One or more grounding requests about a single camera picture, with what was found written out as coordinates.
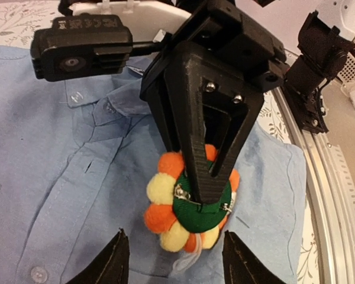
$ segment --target denim shirt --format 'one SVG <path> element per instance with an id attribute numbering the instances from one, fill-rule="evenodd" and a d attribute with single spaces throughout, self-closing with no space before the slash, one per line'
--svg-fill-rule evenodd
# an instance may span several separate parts
<path id="1" fill-rule="evenodd" d="M 128 65 L 145 69 L 146 58 Z M 177 277 L 179 254 L 144 225 L 146 185 L 165 152 L 141 76 L 46 82 L 28 50 L 0 46 L 0 284 L 66 283 L 119 228 L 130 241 L 130 284 L 224 283 L 222 239 Z M 225 230 L 296 283 L 305 160 L 257 124 L 236 163 L 241 183 Z"/>

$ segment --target green fabric center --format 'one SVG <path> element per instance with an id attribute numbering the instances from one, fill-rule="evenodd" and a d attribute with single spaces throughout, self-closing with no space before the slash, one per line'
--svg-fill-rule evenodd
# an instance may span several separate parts
<path id="1" fill-rule="evenodd" d="M 173 212 L 181 225 L 191 233 L 203 233 L 217 226 L 226 216 L 224 206 L 229 207 L 231 203 L 231 186 L 228 181 L 224 193 L 219 202 L 215 204 L 202 205 L 190 200 L 192 188 L 188 178 L 182 173 L 175 184 L 173 198 Z"/>

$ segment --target leaf pattern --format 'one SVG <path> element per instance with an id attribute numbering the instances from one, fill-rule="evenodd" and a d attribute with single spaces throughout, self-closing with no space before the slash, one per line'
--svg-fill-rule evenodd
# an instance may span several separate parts
<path id="1" fill-rule="evenodd" d="M 35 30 L 51 27 L 59 1 L 37 1 L 0 4 L 0 45 L 28 49 Z M 280 109 L 268 92 L 264 95 L 264 105 L 258 123 L 265 132 L 284 143 L 291 143 Z M 304 233 L 301 242 L 301 256 L 297 269 L 299 284 L 317 284 L 318 274 L 317 244 L 313 234 L 310 206 L 305 200 Z"/>

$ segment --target orange and yellow petals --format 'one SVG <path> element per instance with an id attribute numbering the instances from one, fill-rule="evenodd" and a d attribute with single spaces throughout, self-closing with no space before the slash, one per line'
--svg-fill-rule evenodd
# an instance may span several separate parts
<path id="1" fill-rule="evenodd" d="M 161 247 L 172 253 L 183 249 L 189 239 L 189 232 L 179 222 L 173 223 L 170 230 L 160 235 Z"/>
<path id="2" fill-rule="evenodd" d="M 172 205 L 176 179 L 167 173 L 157 173 L 147 185 L 147 197 L 157 205 Z"/>
<path id="3" fill-rule="evenodd" d="M 167 173 L 178 179 L 184 170 L 184 160 L 181 153 L 168 152 L 162 155 L 158 163 L 158 172 Z"/>
<path id="4" fill-rule="evenodd" d="M 204 236 L 205 236 L 204 233 L 200 234 L 200 238 L 201 238 L 202 242 L 204 241 Z M 196 249 L 196 234 L 190 233 L 188 241 L 186 242 L 186 244 L 184 246 L 184 250 L 187 253 L 193 253 L 195 251 L 195 249 Z"/>
<path id="5" fill-rule="evenodd" d="M 231 171 L 229 180 L 230 180 L 231 191 L 236 192 L 239 187 L 239 183 L 241 181 L 241 177 L 237 170 L 233 169 Z"/>
<path id="6" fill-rule="evenodd" d="M 220 230 L 222 230 L 222 228 L 224 228 L 224 225 L 226 224 L 227 222 L 227 216 L 225 216 L 224 219 L 222 219 L 222 221 L 218 224 Z"/>
<path id="7" fill-rule="evenodd" d="M 206 158 L 209 161 L 214 162 L 215 158 L 217 157 L 217 149 L 213 145 L 206 144 L 205 151 L 206 151 Z"/>
<path id="8" fill-rule="evenodd" d="M 211 249 L 215 242 L 217 241 L 218 237 L 220 235 L 220 228 L 219 226 L 215 226 L 213 229 L 206 231 L 204 233 L 204 240 L 202 242 L 202 248 L 204 250 L 209 250 Z"/>
<path id="9" fill-rule="evenodd" d="M 155 234 L 168 231 L 176 220 L 171 205 L 151 204 L 144 214 L 146 227 Z"/>

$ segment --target beige floor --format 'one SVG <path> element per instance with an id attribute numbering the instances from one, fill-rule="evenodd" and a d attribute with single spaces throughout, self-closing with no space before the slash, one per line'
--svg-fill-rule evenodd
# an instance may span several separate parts
<path id="1" fill-rule="evenodd" d="M 341 146 L 355 184 L 355 109 L 338 83 L 326 87 L 323 95 L 330 109 L 325 118 L 328 138 L 332 144 Z"/>

